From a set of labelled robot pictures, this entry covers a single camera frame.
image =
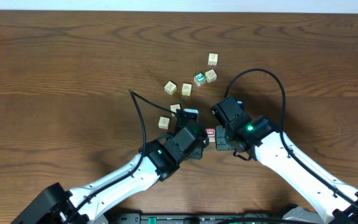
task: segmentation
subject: white wall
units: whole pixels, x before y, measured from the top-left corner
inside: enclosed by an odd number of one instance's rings
[[[0,9],[358,13],[358,0],[0,0]]]

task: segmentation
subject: wooden cube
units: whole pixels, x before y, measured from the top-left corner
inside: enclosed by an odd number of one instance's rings
[[[202,72],[194,76],[194,82],[197,84],[197,86],[200,86],[204,84],[206,81],[206,78]]]
[[[172,95],[177,90],[177,86],[173,82],[169,81],[165,85],[164,90],[169,93],[169,95]]]
[[[171,105],[171,111],[173,112],[177,112],[177,109],[180,110],[180,105],[177,104],[177,105]]]
[[[216,72],[213,69],[211,69],[205,73],[205,77],[206,77],[206,81],[210,83],[215,81],[218,76],[216,75]]]
[[[215,142],[215,134],[216,134],[215,129],[214,128],[207,128],[206,133],[208,135],[209,142]]]
[[[160,122],[158,122],[158,127],[162,129],[167,129],[169,127],[169,118],[166,117],[160,117]]]
[[[183,96],[190,96],[191,93],[191,84],[184,83],[183,87],[181,88],[181,94]]]
[[[216,65],[217,63],[218,63],[218,55],[217,54],[209,54],[208,65]]]

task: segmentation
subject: block with printed letter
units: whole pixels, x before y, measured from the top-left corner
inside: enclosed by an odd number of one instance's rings
[[[200,86],[204,84],[206,81],[206,78],[202,72],[194,76],[194,82],[197,84],[197,86]]]
[[[162,129],[168,129],[169,127],[169,118],[166,117],[160,117],[160,122],[158,122],[158,127]]]
[[[213,69],[211,69],[205,73],[205,77],[206,77],[206,81],[210,83],[215,81],[218,76],[216,75],[216,72]]]
[[[164,90],[169,93],[169,95],[172,95],[177,90],[177,86],[173,82],[169,81],[165,85]]]
[[[217,63],[218,63],[218,55],[217,54],[209,54],[208,65],[216,65]]]
[[[206,133],[208,134],[209,142],[215,142],[216,130],[214,128],[207,128]]]
[[[184,83],[183,87],[181,88],[181,94],[183,96],[190,96],[190,94],[191,94],[191,84]]]
[[[177,112],[177,109],[178,110],[181,110],[180,108],[180,104],[177,104],[177,105],[171,105],[171,111],[173,112]]]

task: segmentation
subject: table surface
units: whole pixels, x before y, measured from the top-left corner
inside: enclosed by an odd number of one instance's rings
[[[219,54],[208,66],[208,54]],[[215,69],[201,87],[193,77]],[[85,185],[124,165],[142,144],[132,89],[164,107],[210,107],[249,68],[275,73],[287,92],[285,131],[339,179],[358,188],[358,15],[0,11],[0,223],[44,188]],[[164,92],[172,80],[173,96]],[[192,83],[190,99],[182,83]],[[278,122],[281,95],[260,72],[231,94]],[[164,133],[143,102],[148,140]],[[167,181],[123,201],[145,213],[312,209],[281,177],[231,152],[205,150]]]

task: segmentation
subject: wooden table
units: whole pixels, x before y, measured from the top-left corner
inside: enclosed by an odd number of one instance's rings
[[[208,54],[218,65],[207,65]],[[275,73],[287,91],[285,131],[338,178],[358,187],[358,15],[0,11],[0,223],[13,220],[47,186],[65,189],[124,165],[142,144],[133,89],[169,107],[182,103],[215,127],[210,107],[249,68]],[[215,82],[191,99],[172,80]],[[278,122],[281,96],[259,72],[231,90],[253,116]],[[140,103],[148,140],[167,113]],[[145,213],[312,209],[281,177],[231,152],[205,150],[165,182],[119,206]]]

